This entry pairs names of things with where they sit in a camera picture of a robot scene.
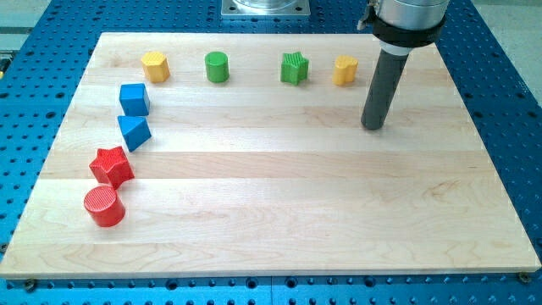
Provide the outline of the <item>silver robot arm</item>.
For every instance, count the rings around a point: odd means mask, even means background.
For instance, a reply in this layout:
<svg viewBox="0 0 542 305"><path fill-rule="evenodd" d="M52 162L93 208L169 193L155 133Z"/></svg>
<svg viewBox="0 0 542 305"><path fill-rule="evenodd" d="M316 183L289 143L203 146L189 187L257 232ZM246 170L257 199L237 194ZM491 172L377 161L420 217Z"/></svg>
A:
<svg viewBox="0 0 542 305"><path fill-rule="evenodd" d="M382 50L404 57L413 48L436 41L445 23L449 0L368 0L357 22L359 31L368 25Z"/></svg>

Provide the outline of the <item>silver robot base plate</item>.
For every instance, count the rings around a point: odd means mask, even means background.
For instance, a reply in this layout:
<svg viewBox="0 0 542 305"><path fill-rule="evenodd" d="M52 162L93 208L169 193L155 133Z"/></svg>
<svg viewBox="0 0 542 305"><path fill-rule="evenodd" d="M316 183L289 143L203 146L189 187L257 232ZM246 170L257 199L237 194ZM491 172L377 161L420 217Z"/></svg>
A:
<svg viewBox="0 0 542 305"><path fill-rule="evenodd" d="M308 0L222 0L221 15L245 16L308 16Z"/></svg>

